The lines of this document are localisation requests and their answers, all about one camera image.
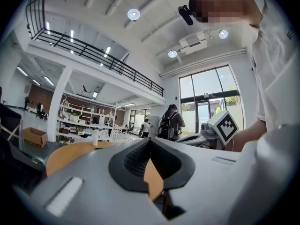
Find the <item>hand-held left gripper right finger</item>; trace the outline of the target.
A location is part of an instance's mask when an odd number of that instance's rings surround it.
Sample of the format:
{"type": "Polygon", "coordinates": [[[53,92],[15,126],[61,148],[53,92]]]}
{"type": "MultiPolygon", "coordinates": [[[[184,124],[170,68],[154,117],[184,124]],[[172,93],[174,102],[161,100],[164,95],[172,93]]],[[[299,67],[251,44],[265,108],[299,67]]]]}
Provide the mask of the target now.
{"type": "Polygon", "coordinates": [[[197,148],[151,139],[150,158],[163,175],[165,211],[153,225],[253,225],[257,222],[249,186],[257,144],[242,152],[197,148]]]}

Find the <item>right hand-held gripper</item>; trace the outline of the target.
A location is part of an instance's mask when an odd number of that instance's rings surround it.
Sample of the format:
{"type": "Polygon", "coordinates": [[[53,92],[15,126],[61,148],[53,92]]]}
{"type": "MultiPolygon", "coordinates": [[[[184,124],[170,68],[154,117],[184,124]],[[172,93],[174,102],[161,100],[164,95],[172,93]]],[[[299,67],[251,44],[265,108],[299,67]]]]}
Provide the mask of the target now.
{"type": "Polygon", "coordinates": [[[216,148],[216,139],[225,147],[239,128],[229,111],[220,111],[201,124],[200,133],[185,136],[177,141],[200,148],[216,148]]]}

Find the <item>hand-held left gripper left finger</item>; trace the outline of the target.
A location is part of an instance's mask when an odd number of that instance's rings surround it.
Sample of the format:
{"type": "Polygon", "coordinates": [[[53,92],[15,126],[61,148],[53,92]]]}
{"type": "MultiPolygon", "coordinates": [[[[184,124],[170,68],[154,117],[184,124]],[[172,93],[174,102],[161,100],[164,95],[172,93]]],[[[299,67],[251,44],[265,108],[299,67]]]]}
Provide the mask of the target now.
{"type": "Polygon", "coordinates": [[[89,152],[58,170],[32,192],[50,215],[75,225],[160,225],[167,220],[147,193],[131,192],[109,173],[113,155],[142,139],[89,152]]]}

